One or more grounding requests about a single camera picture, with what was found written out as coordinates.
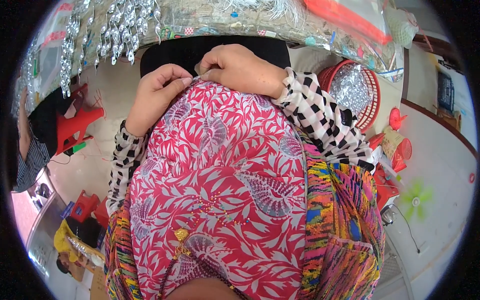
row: red plastic basket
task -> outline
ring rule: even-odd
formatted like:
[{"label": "red plastic basket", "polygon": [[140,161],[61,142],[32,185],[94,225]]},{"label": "red plastic basket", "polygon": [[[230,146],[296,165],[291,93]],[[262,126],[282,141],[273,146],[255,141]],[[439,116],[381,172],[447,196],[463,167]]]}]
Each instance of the red plastic basket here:
[{"label": "red plastic basket", "polygon": [[[320,84],[320,88],[327,93],[330,92],[330,85],[332,84],[333,77],[337,73],[337,71],[343,65],[354,63],[351,60],[343,60],[338,63],[336,66],[326,68],[318,74],[318,83]],[[360,129],[362,133],[365,133],[367,129],[373,124],[375,119],[377,118],[378,110],[380,109],[380,88],[378,85],[377,76],[373,71],[370,71],[364,67],[361,69],[361,73],[365,78],[365,82],[368,86],[369,94],[372,96],[372,102],[361,111],[361,113],[357,116],[359,121],[357,122],[357,128]]]}]

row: clear plastic bag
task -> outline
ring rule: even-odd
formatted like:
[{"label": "clear plastic bag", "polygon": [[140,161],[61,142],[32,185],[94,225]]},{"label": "clear plastic bag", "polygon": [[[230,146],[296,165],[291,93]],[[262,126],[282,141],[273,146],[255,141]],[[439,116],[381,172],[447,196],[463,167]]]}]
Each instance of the clear plastic bag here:
[{"label": "clear plastic bag", "polygon": [[50,86],[58,76],[61,64],[62,41],[65,38],[68,19],[72,14],[73,0],[64,0],[57,4],[42,26],[38,35],[38,74],[35,78],[36,91],[41,99],[50,92]]},{"label": "clear plastic bag", "polygon": [[303,0],[307,8],[358,39],[378,45],[392,41],[380,0]]}]

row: woman's right hand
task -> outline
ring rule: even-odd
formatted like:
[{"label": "woman's right hand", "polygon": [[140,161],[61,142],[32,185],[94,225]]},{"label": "woman's right hand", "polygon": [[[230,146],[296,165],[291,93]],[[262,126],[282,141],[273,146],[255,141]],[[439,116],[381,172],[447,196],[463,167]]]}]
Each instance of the woman's right hand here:
[{"label": "woman's right hand", "polygon": [[214,81],[238,92],[278,99],[285,88],[287,71],[257,57],[239,44],[220,45],[204,55],[202,80]]},{"label": "woman's right hand", "polygon": [[125,129],[134,136],[144,136],[167,111],[170,102],[190,83],[192,75],[171,63],[145,75],[138,84]]}]

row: striped shirt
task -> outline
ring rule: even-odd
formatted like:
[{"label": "striped shirt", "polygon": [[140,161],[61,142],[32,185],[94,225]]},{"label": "striped shirt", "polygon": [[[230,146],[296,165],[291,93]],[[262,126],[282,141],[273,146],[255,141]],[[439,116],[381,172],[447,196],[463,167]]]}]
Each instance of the striped shirt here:
[{"label": "striped shirt", "polygon": [[30,147],[26,160],[24,161],[21,154],[18,154],[18,173],[17,184],[13,187],[15,192],[24,192],[34,183],[38,173],[50,161],[47,145],[39,142],[30,129]]}]

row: stool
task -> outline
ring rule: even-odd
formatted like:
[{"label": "stool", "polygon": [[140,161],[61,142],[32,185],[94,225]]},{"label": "stool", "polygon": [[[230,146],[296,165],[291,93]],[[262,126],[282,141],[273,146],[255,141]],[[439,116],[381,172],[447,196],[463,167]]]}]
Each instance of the stool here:
[{"label": "stool", "polygon": [[[79,89],[74,91],[71,97],[74,97],[78,93],[83,93],[83,90],[87,88],[87,84],[82,85]],[[67,151],[73,146],[81,144],[86,140],[93,139],[93,136],[89,135],[85,137],[85,132],[88,125],[93,123],[95,120],[103,117],[104,111],[103,108],[95,108],[91,111],[85,111],[83,108],[80,108],[75,115],[75,117],[67,119],[64,116],[57,115],[57,152],[55,155],[58,155],[62,152]],[[75,139],[73,135],[76,132],[80,132],[78,139]]]},{"label": "stool", "polygon": [[107,213],[107,197],[98,205],[96,210],[93,212],[96,216],[97,222],[105,229],[108,228],[108,220],[110,220]]},{"label": "stool", "polygon": [[92,194],[92,196],[89,197],[85,194],[85,190],[83,190],[73,206],[70,216],[82,223],[85,219],[91,216],[92,212],[99,204],[100,200],[97,195]]}]

